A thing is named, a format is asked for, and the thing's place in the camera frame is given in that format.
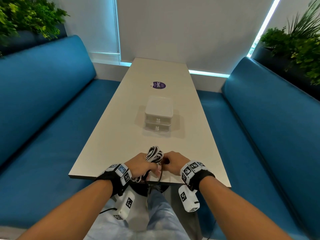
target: floor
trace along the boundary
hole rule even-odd
[[[172,206],[175,214],[178,216],[182,226],[186,230],[190,237],[190,240],[205,240],[202,237],[198,222],[197,213],[188,213],[184,210],[182,202],[178,194],[179,185],[170,186],[164,193],[164,197]],[[134,231],[146,230],[147,224],[149,222],[148,211],[146,208],[146,197],[143,197],[135,193],[135,200],[132,204],[127,222],[129,228]],[[12,228],[12,227],[2,227],[0,226],[0,240],[15,240],[17,239],[25,230]]]

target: purple sticker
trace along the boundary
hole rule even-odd
[[[162,88],[165,88],[166,85],[163,82],[154,81],[152,87],[156,89],[162,89]]]

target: blue bench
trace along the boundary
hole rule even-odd
[[[91,183],[68,173],[119,82],[78,36],[0,59],[0,226],[28,228]]]
[[[293,239],[320,239],[320,103],[249,58],[222,94],[198,95],[232,190]],[[226,239],[197,196],[203,236]]]

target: black planter box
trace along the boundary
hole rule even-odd
[[[58,39],[62,39],[67,37],[66,29],[64,24],[58,24],[56,26],[60,30],[60,34],[57,36]],[[40,44],[45,44],[52,40],[48,40],[44,38],[41,34],[33,33],[30,31],[18,31],[19,37],[10,37],[8,38],[8,45],[1,46],[0,45],[0,52],[3,56],[13,54],[15,52],[23,51]]]
[[[310,80],[305,77],[304,72],[297,65],[290,65],[290,60],[273,56],[271,50],[267,48],[258,48],[252,59],[320,101],[320,85],[311,85]]]

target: table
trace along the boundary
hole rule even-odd
[[[170,133],[143,129],[150,95],[172,98]],[[186,64],[135,58],[69,176],[94,179],[110,165],[124,163],[140,152],[146,153],[151,146],[201,161],[220,182],[230,187]],[[150,180],[157,181],[154,175]],[[183,183],[181,177],[169,172],[163,173],[161,182]]]

